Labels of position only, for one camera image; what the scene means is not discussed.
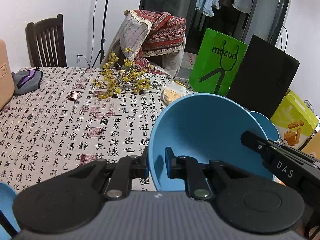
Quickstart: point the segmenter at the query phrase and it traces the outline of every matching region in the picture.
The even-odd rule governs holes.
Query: tablecloth
[[[99,99],[92,86],[99,69],[41,68],[39,90],[13,97],[0,112],[0,180],[17,192],[97,158],[110,163],[141,155],[165,105],[164,87],[175,79],[193,93],[187,80],[154,78],[162,87],[144,95]],[[135,179],[133,190],[155,190],[151,176]]]

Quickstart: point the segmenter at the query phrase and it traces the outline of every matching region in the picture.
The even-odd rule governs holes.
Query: wooden chair
[[[35,24],[28,23],[26,36],[31,65],[34,67],[67,66],[62,14]]]

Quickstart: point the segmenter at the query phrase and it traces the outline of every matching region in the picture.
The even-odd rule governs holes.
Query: blue bucket
[[[273,122],[269,118],[265,117],[263,114],[258,112],[250,112],[250,114],[257,120],[264,132],[266,133],[270,141],[278,141],[280,139],[279,132]]]
[[[15,228],[15,230],[17,230],[17,232],[20,232],[20,228],[12,211],[13,200],[16,196],[17,193],[11,186],[4,182],[0,182],[0,210],[2,211],[6,219],[10,222],[10,224]],[[10,235],[7,233],[7,231],[4,230],[4,228],[1,225],[0,239],[11,239]]]
[[[185,190],[182,179],[169,179],[164,150],[194,157],[199,163],[219,159],[262,177],[273,175],[262,166],[261,156],[241,144],[243,132],[267,139],[259,123],[243,107],[214,94],[192,94],[169,104],[150,135],[148,159],[157,190]]]

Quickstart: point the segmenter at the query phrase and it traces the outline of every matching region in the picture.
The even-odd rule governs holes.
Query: snack box
[[[287,146],[299,149],[318,125],[318,119],[299,98],[289,90],[271,117],[280,137]]]

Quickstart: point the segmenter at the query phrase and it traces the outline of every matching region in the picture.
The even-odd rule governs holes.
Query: green paper bag
[[[189,82],[196,92],[225,96],[247,45],[207,28]]]

